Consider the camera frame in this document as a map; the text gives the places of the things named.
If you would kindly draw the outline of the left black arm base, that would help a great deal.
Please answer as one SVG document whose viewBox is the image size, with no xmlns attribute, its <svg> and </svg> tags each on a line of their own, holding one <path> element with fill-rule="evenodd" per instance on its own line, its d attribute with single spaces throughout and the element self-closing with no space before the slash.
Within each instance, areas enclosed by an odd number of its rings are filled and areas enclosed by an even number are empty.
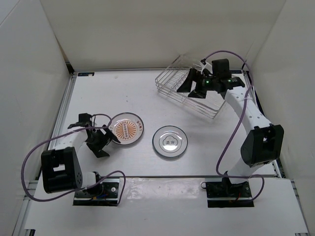
<svg viewBox="0 0 315 236">
<path fill-rule="evenodd" d="M 73 206 L 117 207 L 122 199 L 126 186 L 126 176 L 123 172 L 120 178 L 106 178 L 97 186 L 77 191 L 74 194 Z"/>
</svg>

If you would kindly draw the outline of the white green-rimmed plate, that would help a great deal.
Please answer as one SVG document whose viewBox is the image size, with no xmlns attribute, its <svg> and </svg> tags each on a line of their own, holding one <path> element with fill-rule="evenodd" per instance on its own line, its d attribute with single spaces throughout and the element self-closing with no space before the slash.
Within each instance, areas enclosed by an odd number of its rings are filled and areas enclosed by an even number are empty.
<svg viewBox="0 0 315 236">
<path fill-rule="evenodd" d="M 178 158 L 188 147 L 186 133 L 173 125 L 159 128 L 152 137 L 154 151 L 165 159 Z"/>
<path fill-rule="evenodd" d="M 152 141 L 155 154 L 163 160 L 175 161 L 181 158 L 187 151 L 188 142 L 185 140 Z"/>
</svg>

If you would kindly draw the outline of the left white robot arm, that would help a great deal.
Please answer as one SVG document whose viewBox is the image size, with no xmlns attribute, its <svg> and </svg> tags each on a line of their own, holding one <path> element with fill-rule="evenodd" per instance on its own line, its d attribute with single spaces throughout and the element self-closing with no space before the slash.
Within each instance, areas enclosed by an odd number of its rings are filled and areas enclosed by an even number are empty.
<svg viewBox="0 0 315 236">
<path fill-rule="evenodd" d="M 79 114 L 78 122 L 70 124 L 68 130 L 71 134 L 64 136 L 54 149 L 41 154 L 44 190 L 50 194 L 82 188 L 97 197 L 103 192 L 100 175 L 82 173 L 77 153 L 86 144 L 95 157 L 108 157 L 103 148 L 111 141 L 120 141 L 106 125 L 102 129 L 93 128 L 92 115 L 88 113 Z"/>
</svg>

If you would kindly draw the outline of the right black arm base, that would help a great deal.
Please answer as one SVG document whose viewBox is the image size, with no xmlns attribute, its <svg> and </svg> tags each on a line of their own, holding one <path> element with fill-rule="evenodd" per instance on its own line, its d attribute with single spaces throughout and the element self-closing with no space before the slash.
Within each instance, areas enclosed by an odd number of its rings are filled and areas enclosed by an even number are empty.
<svg viewBox="0 0 315 236">
<path fill-rule="evenodd" d="M 208 208 L 254 207 L 248 181 L 232 184 L 223 177 L 220 181 L 204 181 L 200 186 L 206 191 Z"/>
</svg>

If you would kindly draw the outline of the orange sunburst pattern plate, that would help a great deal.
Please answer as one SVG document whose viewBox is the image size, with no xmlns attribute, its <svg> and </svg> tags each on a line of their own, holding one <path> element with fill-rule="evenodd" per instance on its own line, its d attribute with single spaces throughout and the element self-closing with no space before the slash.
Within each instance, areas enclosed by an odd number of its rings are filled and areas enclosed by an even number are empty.
<svg viewBox="0 0 315 236">
<path fill-rule="evenodd" d="M 140 116 L 125 112 L 115 115 L 109 128 L 118 139 L 114 143 L 128 146 L 140 140 L 144 133 L 144 122 Z"/>
</svg>

